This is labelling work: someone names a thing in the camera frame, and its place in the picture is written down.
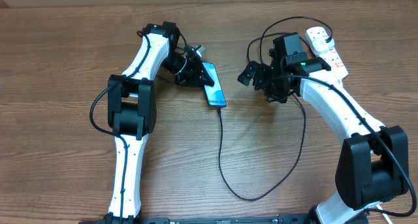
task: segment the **power strip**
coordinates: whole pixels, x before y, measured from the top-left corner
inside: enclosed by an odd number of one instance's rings
[[[309,45],[312,49],[314,49],[314,43],[318,39],[324,39],[325,37],[329,37],[327,34],[327,31],[325,31],[324,27],[312,27],[306,30],[305,33],[306,40],[308,41]],[[334,48],[331,48],[330,50],[326,52],[321,52],[318,54],[318,52],[315,55],[317,57],[322,57],[328,65],[331,66],[331,71],[335,74],[335,76],[342,80],[348,75],[348,71],[346,69],[346,66],[342,62],[340,56],[338,55],[337,50]]]

